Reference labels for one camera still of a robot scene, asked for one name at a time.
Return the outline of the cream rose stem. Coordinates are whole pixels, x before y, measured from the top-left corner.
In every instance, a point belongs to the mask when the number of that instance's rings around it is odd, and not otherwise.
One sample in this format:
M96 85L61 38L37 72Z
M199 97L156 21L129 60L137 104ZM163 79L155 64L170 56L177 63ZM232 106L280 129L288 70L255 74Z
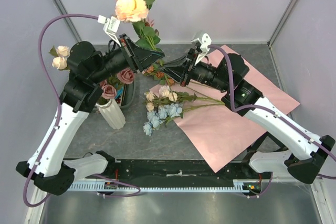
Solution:
M58 46L57 48L53 46L49 54L53 56L52 66L57 70L64 71L70 70L67 64L67 59L70 56L70 48L67 46Z

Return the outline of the brown orange flower stem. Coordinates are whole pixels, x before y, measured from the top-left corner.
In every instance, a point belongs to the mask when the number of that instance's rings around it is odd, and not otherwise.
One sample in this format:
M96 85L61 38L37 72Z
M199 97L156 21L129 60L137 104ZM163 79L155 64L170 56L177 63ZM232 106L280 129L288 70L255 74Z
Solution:
M161 91L166 90L165 86L168 86L169 91L182 91L187 93L192 93L194 90L198 91L204 91L204 90L212 90L214 91L214 88L210 88L206 86L205 84L201 84L197 81L191 80L190 85L187 87L181 87L179 84L177 84L168 74L163 73L159 70L160 66L163 66L164 61L159 60L155 62L153 65L148 67L146 70L144 70L142 73L144 76L153 78L154 81L156 81L158 84L150 89L151 92L153 92L155 95L160 96Z

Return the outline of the peach flower stem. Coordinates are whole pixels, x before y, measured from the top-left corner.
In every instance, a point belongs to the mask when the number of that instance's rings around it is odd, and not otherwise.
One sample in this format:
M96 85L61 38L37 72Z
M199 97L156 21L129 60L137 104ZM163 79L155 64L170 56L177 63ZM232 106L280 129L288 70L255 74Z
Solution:
M207 106L224 106L225 103L205 96L198 96L196 93L172 90L169 86L161 86L158 92L147 91L144 93L145 107L150 112L165 105L179 105L183 111L195 110Z

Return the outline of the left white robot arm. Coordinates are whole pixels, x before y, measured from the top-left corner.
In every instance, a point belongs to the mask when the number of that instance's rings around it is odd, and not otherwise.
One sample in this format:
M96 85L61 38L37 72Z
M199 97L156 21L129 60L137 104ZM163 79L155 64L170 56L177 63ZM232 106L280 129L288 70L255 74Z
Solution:
M67 65L69 80L57 97L58 108L53 122L36 153L21 161L16 171L32 180L40 190L61 195L79 179L99 174L111 178L115 173L115 159L104 151L91 156L64 160L64 155L81 124L102 96L103 80L130 68L142 72L165 56L164 52L145 48L123 34L117 48L103 54L88 41L70 49Z

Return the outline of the dusty pink rose stem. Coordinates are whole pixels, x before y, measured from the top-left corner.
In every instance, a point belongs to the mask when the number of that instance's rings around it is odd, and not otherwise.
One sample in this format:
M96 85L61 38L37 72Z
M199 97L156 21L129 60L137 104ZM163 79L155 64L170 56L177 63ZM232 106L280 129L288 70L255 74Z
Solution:
M99 86L103 90L102 96L98 100L98 104L106 104L110 99L114 99L117 90L122 86L132 84L134 82L134 73L130 68L126 68L119 73L100 82Z

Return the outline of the purple pink wrapping paper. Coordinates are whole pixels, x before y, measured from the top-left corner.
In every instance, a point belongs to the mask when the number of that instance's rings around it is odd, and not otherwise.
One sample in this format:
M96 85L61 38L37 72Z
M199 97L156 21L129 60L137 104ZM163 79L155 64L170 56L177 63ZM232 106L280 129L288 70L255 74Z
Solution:
M249 61L245 64L249 67L245 80L260 90L277 109L288 114L299 106L298 101L280 90ZM214 172L222 169L265 133L261 126L223 105L205 106L202 101L192 104L198 109L186 112L175 123Z

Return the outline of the large peach peony stem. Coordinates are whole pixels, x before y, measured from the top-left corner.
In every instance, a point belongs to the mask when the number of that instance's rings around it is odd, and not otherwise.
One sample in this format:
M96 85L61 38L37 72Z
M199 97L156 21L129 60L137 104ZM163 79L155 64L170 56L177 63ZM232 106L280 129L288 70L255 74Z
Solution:
M156 0L116 0L115 14L118 20L124 23L130 23L138 36L136 44L161 51L157 44L161 41L159 31L154 28L153 21L148 18Z

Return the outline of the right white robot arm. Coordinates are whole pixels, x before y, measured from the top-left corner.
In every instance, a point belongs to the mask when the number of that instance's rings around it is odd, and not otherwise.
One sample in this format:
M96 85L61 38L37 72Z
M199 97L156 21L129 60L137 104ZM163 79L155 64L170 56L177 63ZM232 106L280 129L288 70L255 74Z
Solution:
M215 45L210 48L223 54L216 67L198 59L199 49L191 49L185 56L165 63L159 70L182 87L195 80L225 93L221 101L227 108L260 125L287 148L282 152L250 153L248 161L240 166L241 174L251 179L258 173L288 172L294 179L305 184L312 184L317 177L321 177L320 169L332 155L335 140L329 135L319 136L306 130L246 81L245 75L249 72L249 67L241 55L227 53Z

